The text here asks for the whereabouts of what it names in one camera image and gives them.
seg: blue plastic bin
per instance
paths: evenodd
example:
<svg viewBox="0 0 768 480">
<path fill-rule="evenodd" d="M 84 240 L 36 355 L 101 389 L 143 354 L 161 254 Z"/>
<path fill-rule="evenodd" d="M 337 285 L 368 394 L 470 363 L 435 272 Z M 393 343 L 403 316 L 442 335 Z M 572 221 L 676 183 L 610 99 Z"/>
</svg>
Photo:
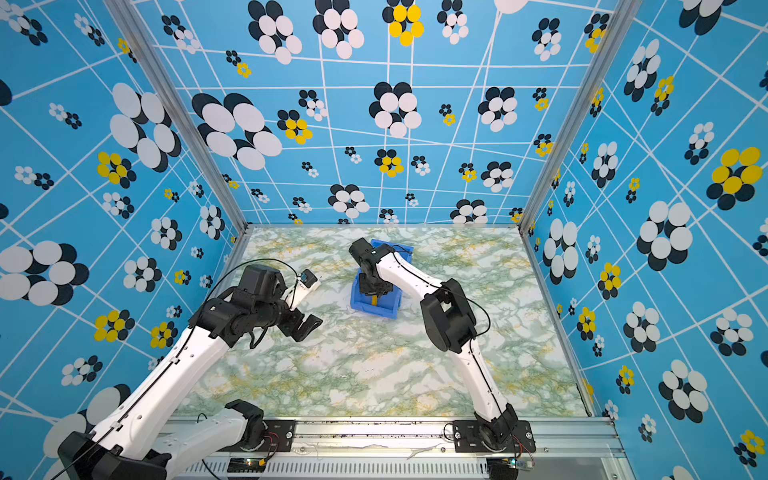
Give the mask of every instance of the blue plastic bin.
<svg viewBox="0 0 768 480">
<path fill-rule="evenodd" d="M 395 248 L 395 250 L 397 250 L 397 252 L 406 262 L 411 263 L 411 259 L 413 258 L 413 247 L 403 245 L 402 243 L 384 242 L 376 239 L 371 240 L 372 247 L 378 247 L 382 243 L 386 243 L 387 245 L 391 245 L 393 247 L 397 245 L 402 249 L 407 250 L 407 252 L 403 252 L 401 248 Z M 360 293 L 361 273 L 362 271 L 358 270 L 357 275 L 355 276 L 355 281 L 352 284 L 352 299 L 349 302 L 349 305 L 353 309 L 360 310 L 361 312 L 371 313 L 373 315 L 383 316 L 385 318 L 396 319 L 397 310 L 400 308 L 400 300 L 402 299 L 402 290 L 396 286 L 392 292 L 389 292 L 384 296 L 380 296 L 377 305 L 374 306 L 372 305 L 373 297 Z"/>
</svg>

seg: blue wallpaper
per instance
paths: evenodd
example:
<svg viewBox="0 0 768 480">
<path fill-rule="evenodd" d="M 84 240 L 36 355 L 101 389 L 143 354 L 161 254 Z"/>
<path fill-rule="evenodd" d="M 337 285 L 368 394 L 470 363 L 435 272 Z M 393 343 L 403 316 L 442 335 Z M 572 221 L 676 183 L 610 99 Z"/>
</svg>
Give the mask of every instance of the blue wallpaper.
<svg viewBox="0 0 768 480">
<path fill-rule="evenodd" d="M 102 2 L 0 0 L 0 20 L 0 478 L 50 478 L 237 232 Z"/>
<path fill-rule="evenodd" d="M 766 478 L 768 5 L 646 0 L 527 235 L 638 478 Z"/>
<path fill-rule="evenodd" d="M 134 6 L 249 221 L 510 224 L 616 0 Z"/>
</svg>

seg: wire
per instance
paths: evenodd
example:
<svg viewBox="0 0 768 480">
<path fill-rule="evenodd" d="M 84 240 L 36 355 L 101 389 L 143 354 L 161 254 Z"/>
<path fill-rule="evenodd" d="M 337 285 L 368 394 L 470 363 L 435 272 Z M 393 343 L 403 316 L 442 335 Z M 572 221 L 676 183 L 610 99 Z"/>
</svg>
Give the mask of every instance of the wire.
<svg viewBox="0 0 768 480">
<path fill-rule="evenodd" d="M 402 251 L 402 252 L 406 252 L 406 253 L 413 253 L 413 252 L 409 252 L 408 250 L 406 250 L 406 249 L 405 249 L 405 248 L 404 248 L 402 245 L 398 245 L 398 244 L 396 244 L 396 243 L 392 245 L 392 248 L 394 248 L 394 247 L 400 247 L 400 248 L 401 248 L 401 250 L 400 250 L 400 251 Z M 411 275 L 415 276 L 416 278 L 418 278 L 418 279 L 419 279 L 419 280 L 421 280 L 422 282 L 426 283 L 427 285 L 429 285 L 429 286 L 433 286 L 433 287 L 435 287 L 436 289 L 439 289 L 439 290 L 445 290 L 446 292 L 448 292 L 448 293 L 451 293 L 452 295 L 456 295 L 456 296 L 459 296 L 459 297 L 463 298 L 464 300 L 466 300 L 466 301 L 468 301 L 468 302 L 470 302 L 470 303 L 473 303 L 473 304 L 475 304 L 475 305 L 476 305 L 476 306 L 477 306 L 477 307 L 478 307 L 480 310 L 482 310 L 482 312 L 485 314 L 485 316 L 486 316 L 486 317 L 488 317 L 488 326 L 487 326 L 487 327 L 485 328 L 485 330 L 483 330 L 482 332 L 480 332 L 480 333 L 476 333 L 476 334 L 475 334 L 475 336 L 473 336 L 473 337 L 472 337 L 473 339 L 476 339 L 476 338 L 478 338 L 480 335 L 484 335 L 484 334 L 486 334 L 486 333 L 487 333 L 487 332 L 488 332 L 488 331 L 491 329 L 491 316 L 488 314 L 488 312 L 486 312 L 486 311 L 485 311 L 485 309 L 482 307 L 482 305 L 480 305 L 479 303 L 475 302 L 474 300 L 472 300 L 472 299 L 470 299 L 470 298 L 467 298 L 466 296 L 463 296 L 463 295 L 462 295 L 462 294 L 460 294 L 460 293 L 456 293 L 456 292 L 453 292 L 453 291 L 451 291 L 451 290 L 449 290 L 449 289 L 445 288 L 444 286 L 441 286 L 441 285 L 432 285 L 432 284 L 431 284 L 430 282 L 428 282 L 427 280 L 424 280 L 424 279 L 423 279 L 423 278 L 421 278 L 419 275 L 417 275 L 417 274 L 413 273 L 411 270 L 407 269 L 405 265 L 403 265 L 402 263 L 400 263 L 400 260 L 398 260 L 398 259 L 397 259 L 397 256 L 396 256 L 396 255 L 395 255 L 395 261 L 396 261 L 396 262 L 397 262 L 397 264 L 398 264 L 398 265 L 400 265 L 400 266 L 401 266 L 401 267 L 402 267 L 402 268 L 403 268 L 403 269 L 404 269 L 406 272 L 408 272 L 408 273 L 410 273 Z"/>
</svg>

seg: mounting plate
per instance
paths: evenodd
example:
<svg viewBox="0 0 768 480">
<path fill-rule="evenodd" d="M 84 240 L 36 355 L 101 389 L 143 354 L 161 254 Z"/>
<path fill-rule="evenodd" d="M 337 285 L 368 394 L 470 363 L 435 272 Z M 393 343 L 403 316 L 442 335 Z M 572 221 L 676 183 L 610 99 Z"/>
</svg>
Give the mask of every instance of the mounting plate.
<svg viewBox="0 0 768 480">
<path fill-rule="evenodd" d="M 458 453 L 490 452 L 480 439 L 479 424 L 476 421 L 455 420 L 452 424 L 454 437 L 456 437 L 457 433 L 459 434 L 459 438 L 453 442 L 454 448 Z M 536 441 L 533 438 L 533 432 L 531 432 L 530 422 L 518 420 L 515 429 L 512 430 L 512 435 L 518 438 L 524 450 L 527 449 L 530 453 L 536 451 Z M 504 452 L 519 452 L 520 448 L 515 443 L 510 442 L 507 448 L 504 449 Z"/>
</svg>

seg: marble tabletop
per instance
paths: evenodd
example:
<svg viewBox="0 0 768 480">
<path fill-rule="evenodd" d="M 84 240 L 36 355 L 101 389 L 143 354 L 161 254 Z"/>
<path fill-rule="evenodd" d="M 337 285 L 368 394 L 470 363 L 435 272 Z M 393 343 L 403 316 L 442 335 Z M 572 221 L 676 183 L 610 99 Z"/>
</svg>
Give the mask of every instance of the marble tabletop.
<svg viewBox="0 0 768 480">
<path fill-rule="evenodd" d="M 585 416 L 541 291 L 512 228 L 258 227 L 243 260 L 272 257 L 322 284 L 300 309 L 324 320 L 303 342 L 270 329 L 262 343 L 241 340 L 182 402 L 177 415 L 212 415 L 244 399 L 267 416 L 472 415 L 472 400 L 450 358 L 427 338 L 415 299 L 397 319 L 349 305 L 358 266 L 348 253 L 360 237 L 415 247 L 412 263 L 457 279 L 492 318 L 478 338 L 498 387 L 520 416 Z M 279 268 L 286 282 L 293 274 Z M 232 282 L 239 280 L 232 274 Z M 478 331 L 488 320 L 477 308 Z"/>
</svg>

